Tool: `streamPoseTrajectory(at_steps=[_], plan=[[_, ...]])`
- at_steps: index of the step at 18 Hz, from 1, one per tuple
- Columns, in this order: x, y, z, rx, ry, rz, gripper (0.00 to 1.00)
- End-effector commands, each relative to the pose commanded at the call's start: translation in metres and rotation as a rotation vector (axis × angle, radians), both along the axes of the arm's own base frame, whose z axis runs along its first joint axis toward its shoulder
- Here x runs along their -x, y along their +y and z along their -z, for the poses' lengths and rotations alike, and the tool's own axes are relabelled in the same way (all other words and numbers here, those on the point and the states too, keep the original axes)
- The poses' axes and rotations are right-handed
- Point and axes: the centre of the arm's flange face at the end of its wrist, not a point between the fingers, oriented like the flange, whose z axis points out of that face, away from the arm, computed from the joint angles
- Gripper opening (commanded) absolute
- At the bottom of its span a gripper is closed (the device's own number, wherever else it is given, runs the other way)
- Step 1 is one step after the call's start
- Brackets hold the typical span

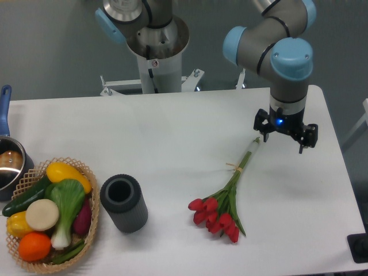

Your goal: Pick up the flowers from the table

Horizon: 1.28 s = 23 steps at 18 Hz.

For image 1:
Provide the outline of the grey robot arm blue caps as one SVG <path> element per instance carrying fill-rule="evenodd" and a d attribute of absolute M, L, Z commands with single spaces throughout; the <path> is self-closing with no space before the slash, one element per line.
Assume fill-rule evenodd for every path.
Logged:
<path fill-rule="evenodd" d="M 269 110 L 259 110 L 254 129 L 290 136 L 300 148 L 314 147 L 318 126 L 303 122 L 313 49 L 301 35 L 314 23 L 312 1 L 256 1 L 263 21 L 232 28 L 223 55 L 271 83 Z M 182 53 L 189 29 L 171 1 L 104 1 L 95 18 L 105 34 L 136 55 L 143 93 L 183 91 Z"/>

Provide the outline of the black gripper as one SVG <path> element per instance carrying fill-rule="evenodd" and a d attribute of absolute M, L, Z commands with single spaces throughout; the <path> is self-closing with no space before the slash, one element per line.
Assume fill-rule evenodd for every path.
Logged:
<path fill-rule="evenodd" d="M 283 102 L 270 96 L 270 113 L 259 109 L 255 115 L 254 130 L 259 131 L 266 142 L 276 131 L 300 140 L 299 154 L 304 148 L 314 148 L 318 141 L 318 125 L 304 125 L 306 97 L 296 102 Z"/>

